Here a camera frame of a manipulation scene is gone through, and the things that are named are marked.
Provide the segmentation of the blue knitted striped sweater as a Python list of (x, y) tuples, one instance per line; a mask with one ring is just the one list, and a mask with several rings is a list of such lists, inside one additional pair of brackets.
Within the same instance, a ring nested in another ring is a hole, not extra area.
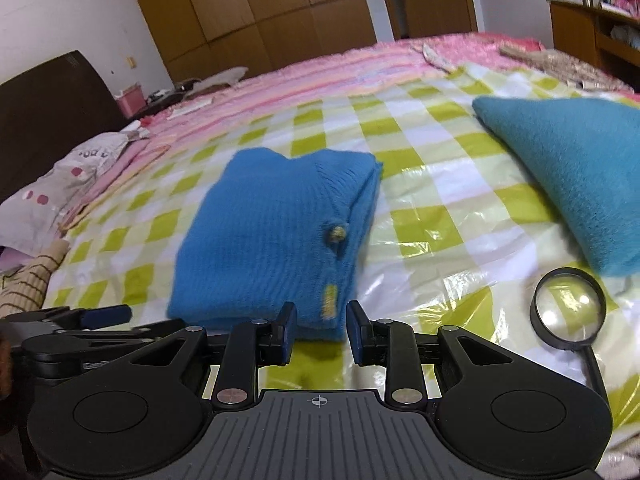
[(228, 330), (292, 302), (297, 338), (343, 339), (382, 172), (363, 152), (237, 152), (178, 250), (168, 316)]

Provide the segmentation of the beige brown striped garment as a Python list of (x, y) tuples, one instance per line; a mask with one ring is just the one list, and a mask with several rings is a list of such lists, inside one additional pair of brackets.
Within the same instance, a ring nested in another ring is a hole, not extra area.
[(52, 274), (63, 262), (70, 243), (55, 240), (51, 246), (26, 266), (2, 275), (0, 294), (0, 315), (7, 318), (12, 314), (39, 311), (46, 300)]

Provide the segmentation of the grey pillow with pink dots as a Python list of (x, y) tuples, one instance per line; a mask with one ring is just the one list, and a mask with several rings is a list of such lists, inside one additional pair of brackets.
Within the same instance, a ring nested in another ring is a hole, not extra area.
[(64, 219), (134, 141), (149, 130), (100, 133), (1, 204), (1, 246), (35, 256), (58, 238)]

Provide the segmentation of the black magnifying glass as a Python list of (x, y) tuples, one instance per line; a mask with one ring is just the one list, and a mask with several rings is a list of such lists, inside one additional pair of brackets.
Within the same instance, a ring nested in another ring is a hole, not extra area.
[(537, 283), (529, 304), (529, 321), (547, 346), (582, 360), (587, 385), (609, 404), (593, 344), (606, 319), (603, 288), (586, 271), (562, 266)]

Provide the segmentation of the dark brown headboard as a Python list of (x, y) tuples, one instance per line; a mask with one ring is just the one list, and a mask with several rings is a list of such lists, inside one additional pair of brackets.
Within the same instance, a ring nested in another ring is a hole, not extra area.
[(106, 83), (77, 50), (2, 84), (0, 106), (2, 200), (76, 145), (128, 124)]

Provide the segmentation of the pink striped bed quilt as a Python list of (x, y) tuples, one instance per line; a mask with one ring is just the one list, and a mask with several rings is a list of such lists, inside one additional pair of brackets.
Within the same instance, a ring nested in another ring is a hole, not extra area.
[(420, 39), (382, 42), (372, 47), (320, 56), (271, 73), (244, 79), (232, 87), (199, 96), (197, 110), (183, 113), (186, 102), (141, 119), (149, 131), (145, 140), (127, 148), (115, 166), (99, 177), (79, 205), (67, 214), (61, 230), (77, 226), (90, 211), (127, 181), (154, 162), (201, 140), (215, 139), (262, 116), (329, 96), (361, 96), (421, 77), (440, 77), (445, 71), (424, 58), (433, 50), (451, 67), (466, 62), (493, 70), (518, 67), (519, 62), (499, 53), (503, 44), (524, 51), (541, 51), (544, 45), (489, 32), (469, 32)]

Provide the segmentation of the pink storage box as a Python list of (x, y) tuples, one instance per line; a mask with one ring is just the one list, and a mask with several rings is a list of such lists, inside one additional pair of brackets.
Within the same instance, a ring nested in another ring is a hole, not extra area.
[(142, 85), (136, 82), (114, 95), (114, 100), (126, 118), (130, 118), (146, 107)]

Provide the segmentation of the white flat card on bed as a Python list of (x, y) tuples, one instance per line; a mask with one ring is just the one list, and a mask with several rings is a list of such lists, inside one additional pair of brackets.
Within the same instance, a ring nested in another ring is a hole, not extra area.
[(187, 114), (191, 114), (196, 112), (197, 110), (201, 110), (204, 107), (208, 107), (212, 104), (212, 98), (206, 98), (201, 100), (193, 100), (186, 102), (186, 104), (181, 104), (180, 106), (175, 107), (171, 113), (168, 115), (168, 120), (173, 120), (178, 117), (182, 117)]

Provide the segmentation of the grey folded cloth on nightstand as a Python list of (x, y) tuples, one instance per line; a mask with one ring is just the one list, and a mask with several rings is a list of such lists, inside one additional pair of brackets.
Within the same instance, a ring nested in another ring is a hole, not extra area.
[(232, 68), (228, 68), (228, 70), (223, 70), (220, 73), (216, 73), (213, 76), (209, 76), (203, 80), (197, 81), (190, 93), (197, 94), (202, 92), (207, 92), (210, 89), (217, 87), (231, 87), (240, 82), (248, 72), (248, 68), (245, 66), (235, 66)]

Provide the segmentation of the teal fleece cloth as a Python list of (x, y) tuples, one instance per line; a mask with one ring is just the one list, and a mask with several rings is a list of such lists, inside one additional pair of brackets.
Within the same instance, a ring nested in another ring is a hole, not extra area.
[(518, 156), (597, 274), (639, 272), (639, 110), (596, 98), (481, 96), (475, 115)]

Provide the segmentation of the wooden wardrobe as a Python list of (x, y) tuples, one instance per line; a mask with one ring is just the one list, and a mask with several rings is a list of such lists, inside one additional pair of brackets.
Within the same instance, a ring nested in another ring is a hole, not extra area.
[(366, 0), (138, 0), (172, 81), (252, 76), (372, 46)]

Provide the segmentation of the wooden side cabinet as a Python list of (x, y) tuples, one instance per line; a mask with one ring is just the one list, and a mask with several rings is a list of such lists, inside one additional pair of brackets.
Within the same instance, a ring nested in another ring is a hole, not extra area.
[(548, 0), (555, 50), (604, 70), (639, 90), (639, 50), (612, 36), (615, 27), (639, 31), (629, 16), (564, 0)]

